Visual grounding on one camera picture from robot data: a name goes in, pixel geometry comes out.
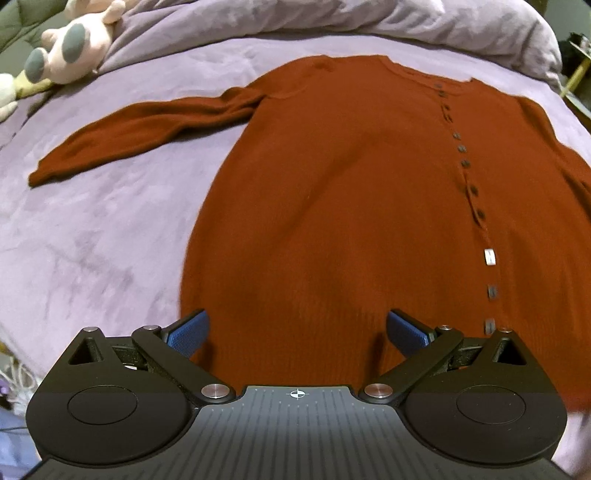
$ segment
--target dark button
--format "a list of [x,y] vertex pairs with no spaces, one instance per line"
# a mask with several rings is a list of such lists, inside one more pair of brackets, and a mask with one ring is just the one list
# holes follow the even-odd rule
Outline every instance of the dark button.
[[494,300],[499,296],[499,289],[495,285],[488,285],[488,297]]
[[484,322],[484,333],[486,335],[492,335],[493,333],[495,333],[495,330],[496,330],[495,319],[485,320],[485,322]]

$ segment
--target pink plush toy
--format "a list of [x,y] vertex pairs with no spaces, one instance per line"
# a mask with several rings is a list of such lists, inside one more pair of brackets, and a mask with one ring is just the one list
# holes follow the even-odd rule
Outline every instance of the pink plush toy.
[[43,47],[33,50],[25,62],[27,79],[31,83],[50,79],[65,85],[96,70],[113,43],[113,24],[126,9],[124,0],[109,0],[102,12],[86,13],[63,28],[45,30],[41,35]]

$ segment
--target plush toy ear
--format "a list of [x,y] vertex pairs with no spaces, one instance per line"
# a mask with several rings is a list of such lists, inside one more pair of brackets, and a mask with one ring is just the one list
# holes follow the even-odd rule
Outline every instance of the plush toy ear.
[[105,25],[110,25],[118,22],[125,13],[126,8],[124,0],[113,0],[109,5],[109,8],[103,14],[103,23]]
[[41,46],[50,51],[57,40],[59,30],[56,28],[48,28],[41,34]]

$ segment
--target sweater collar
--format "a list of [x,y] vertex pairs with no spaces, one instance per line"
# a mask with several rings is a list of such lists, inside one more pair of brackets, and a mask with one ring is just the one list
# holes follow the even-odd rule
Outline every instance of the sweater collar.
[[429,89],[437,92],[445,92],[448,95],[462,95],[470,92],[477,84],[478,80],[471,78],[467,82],[440,77],[438,75],[429,75],[411,68],[394,63],[386,55],[377,55],[382,64],[394,74],[404,77],[412,82],[419,83]]

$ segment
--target wooden table leg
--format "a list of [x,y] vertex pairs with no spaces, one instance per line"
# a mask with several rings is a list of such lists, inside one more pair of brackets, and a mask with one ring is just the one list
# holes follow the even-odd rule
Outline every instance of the wooden table leg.
[[561,97],[565,97],[568,92],[572,92],[578,87],[579,83],[581,83],[581,80],[583,80],[583,77],[585,76],[585,73],[587,73],[587,70],[590,66],[591,59],[583,59],[581,65],[578,66],[578,68],[573,73],[572,77],[569,78],[566,87],[564,87],[562,93],[560,94]]

